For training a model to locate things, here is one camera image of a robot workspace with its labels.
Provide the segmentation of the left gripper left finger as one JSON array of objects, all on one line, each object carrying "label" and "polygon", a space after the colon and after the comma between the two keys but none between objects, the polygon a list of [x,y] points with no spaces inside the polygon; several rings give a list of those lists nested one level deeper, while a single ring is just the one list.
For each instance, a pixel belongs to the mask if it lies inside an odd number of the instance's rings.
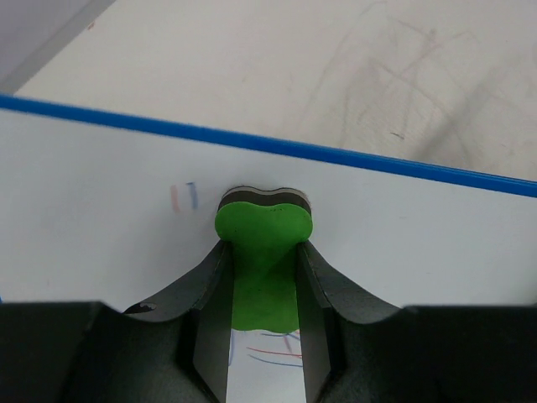
[{"label": "left gripper left finger", "polygon": [[1,306],[4,402],[223,402],[233,264],[219,242],[160,292],[101,302]]}]

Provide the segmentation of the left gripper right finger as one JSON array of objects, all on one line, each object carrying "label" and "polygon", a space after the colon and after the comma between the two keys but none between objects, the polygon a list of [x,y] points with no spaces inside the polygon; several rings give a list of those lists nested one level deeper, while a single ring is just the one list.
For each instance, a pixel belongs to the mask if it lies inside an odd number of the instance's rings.
[{"label": "left gripper right finger", "polygon": [[533,402],[534,306],[407,306],[297,248],[309,402]]}]

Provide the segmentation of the blue framed whiteboard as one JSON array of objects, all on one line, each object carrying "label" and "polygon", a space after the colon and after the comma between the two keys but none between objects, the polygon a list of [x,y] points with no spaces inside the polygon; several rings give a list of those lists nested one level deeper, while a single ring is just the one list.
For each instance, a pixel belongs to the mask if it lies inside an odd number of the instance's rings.
[{"label": "blue framed whiteboard", "polygon": [[[237,186],[303,192],[305,243],[393,306],[536,309],[533,181],[6,96],[1,306],[126,311],[223,242],[215,216]],[[223,402],[309,402],[300,322],[231,322]]]}]

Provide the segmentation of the green whiteboard eraser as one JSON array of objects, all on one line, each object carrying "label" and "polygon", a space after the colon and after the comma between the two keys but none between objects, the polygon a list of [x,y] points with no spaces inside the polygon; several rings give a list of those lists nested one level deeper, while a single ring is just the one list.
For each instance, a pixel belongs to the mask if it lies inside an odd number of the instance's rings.
[{"label": "green whiteboard eraser", "polygon": [[285,187],[234,187],[222,196],[215,230],[232,249],[232,328],[297,330],[296,249],[313,232],[307,196]]}]

